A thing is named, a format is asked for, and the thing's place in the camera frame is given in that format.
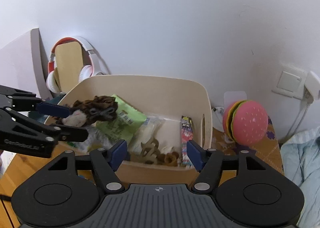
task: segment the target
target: headphones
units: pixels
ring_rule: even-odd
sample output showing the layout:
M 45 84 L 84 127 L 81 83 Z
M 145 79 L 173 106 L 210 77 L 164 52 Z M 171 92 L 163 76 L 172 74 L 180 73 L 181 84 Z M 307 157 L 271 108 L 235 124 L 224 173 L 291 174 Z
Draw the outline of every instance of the headphones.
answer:
M 87 79 L 91 76 L 95 75 L 103 75 L 106 74 L 102 72 L 99 64 L 99 58 L 97 54 L 94 52 L 92 45 L 90 43 L 83 39 L 82 37 L 79 36 L 73 36 L 73 37 L 65 37 L 60 39 L 56 44 L 53 46 L 51 50 L 51 55 L 50 55 L 50 60 L 48 62 L 48 77 L 46 80 L 46 85 L 47 88 L 52 91 L 53 93 L 60 93 L 61 90 L 58 85 L 58 79 L 55 78 L 54 71 L 55 71 L 55 49 L 58 45 L 70 42 L 70 41 L 75 41 L 78 42 L 85 51 L 89 53 L 89 58 L 91 65 L 85 65 L 80 72 L 79 75 L 79 82 L 83 81 L 84 79 Z

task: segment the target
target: colorful package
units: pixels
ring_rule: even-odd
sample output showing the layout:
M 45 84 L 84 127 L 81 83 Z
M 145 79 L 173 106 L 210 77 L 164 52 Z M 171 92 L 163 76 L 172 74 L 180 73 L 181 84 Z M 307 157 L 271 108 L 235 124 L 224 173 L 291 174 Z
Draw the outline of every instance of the colorful package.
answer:
M 182 144 L 182 165 L 193 166 L 189 157 L 187 156 L 187 142 L 193 140 L 192 119 L 190 117 L 182 116 L 180 120 L 181 125 L 181 144 Z

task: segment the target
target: wooden board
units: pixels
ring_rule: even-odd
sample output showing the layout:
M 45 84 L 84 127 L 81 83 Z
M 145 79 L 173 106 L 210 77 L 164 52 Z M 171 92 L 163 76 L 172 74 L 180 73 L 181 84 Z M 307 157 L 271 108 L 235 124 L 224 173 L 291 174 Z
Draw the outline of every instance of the wooden board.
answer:
M 222 175 L 220 178 L 219 186 L 224 183 L 225 181 L 236 177 L 237 176 L 237 171 L 236 170 L 223 170 Z
M 58 45 L 55 49 L 61 90 L 68 93 L 78 84 L 84 66 L 82 47 L 78 42 Z
M 0 186 L 0 194 L 4 194 L 2 186 Z M 10 202 L 0 200 L 0 228 L 18 228 L 20 223 L 13 212 Z

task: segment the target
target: green snack bag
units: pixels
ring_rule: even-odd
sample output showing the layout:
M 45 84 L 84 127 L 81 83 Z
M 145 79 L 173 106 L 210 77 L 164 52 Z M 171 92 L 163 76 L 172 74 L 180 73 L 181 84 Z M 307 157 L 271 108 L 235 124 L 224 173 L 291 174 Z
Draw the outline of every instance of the green snack bag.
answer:
M 112 143 L 118 140 L 125 140 L 129 143 L 138 128 L 145 122 L 147 116 L 125 103 L 117 95 L 118 109 L 117 118 L 114 121 L 97 121 L 96 128 L 108 136 Z

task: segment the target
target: black circular pad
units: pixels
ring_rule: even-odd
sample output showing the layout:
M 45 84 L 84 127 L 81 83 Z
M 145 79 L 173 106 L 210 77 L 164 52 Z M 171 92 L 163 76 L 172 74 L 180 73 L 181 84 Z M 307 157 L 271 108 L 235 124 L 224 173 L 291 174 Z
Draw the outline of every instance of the black circular pad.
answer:
M 48 206 L 59 205 L 71 197 L 71 188 L 61 184 L 49 184 L 40 187 L 35 192 L 35 199 Z
M 269 184 L 252 184 L 243 190 L 244 197 L 257 205 L 270 205 L 278 201 L 281 192 Z
M 304 197 L 294 183 L 275 170 L 239 173 L 216 191 L 216 201 L 226 216 L 252 227 L 278 227 L 298 221 Z
M 100 202 L 97 187 L 75 170 L 39 170 L 12 195 L 18 218 L 35 227 L 61 227 L 90 215 Z

